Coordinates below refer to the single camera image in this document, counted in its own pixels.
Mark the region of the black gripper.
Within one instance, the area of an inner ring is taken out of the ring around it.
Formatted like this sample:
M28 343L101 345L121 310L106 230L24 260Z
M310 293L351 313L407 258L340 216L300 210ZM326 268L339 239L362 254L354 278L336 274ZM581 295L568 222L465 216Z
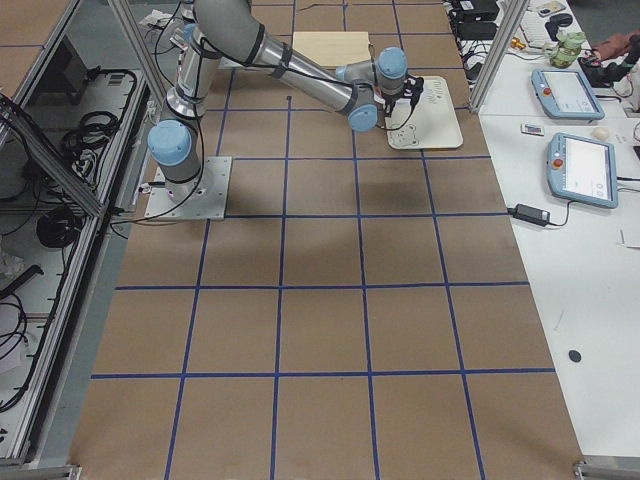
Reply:
M424 78L410 74L394 79L383 76L380 80L380 91L384 101L384 115L391 118L398 100L408 99L411 107L418 104L424 91Z

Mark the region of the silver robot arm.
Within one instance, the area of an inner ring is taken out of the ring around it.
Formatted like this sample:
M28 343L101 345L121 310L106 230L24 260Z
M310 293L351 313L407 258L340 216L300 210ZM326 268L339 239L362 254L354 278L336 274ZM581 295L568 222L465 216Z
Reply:
M176 83L166 94L161 121L147 137L174 204L197 198L205 189L204 158L196 153L204 114L199 107L222 59L257 68L302 91L345 116L356 132L378 126L399 99L415 106L422 95L424 81L409 74L406 55L398 47L329 72L271 36L248 1L196 1L193 17Z

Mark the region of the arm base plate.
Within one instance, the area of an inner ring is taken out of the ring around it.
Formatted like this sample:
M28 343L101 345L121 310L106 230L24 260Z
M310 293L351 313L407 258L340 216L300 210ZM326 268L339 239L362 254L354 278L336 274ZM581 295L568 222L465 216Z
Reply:
M144 218L158 222L223 220L232 162L230 156L209 156L204 172L185 184L167 181L157 167L154 181L161 185L150 187Z

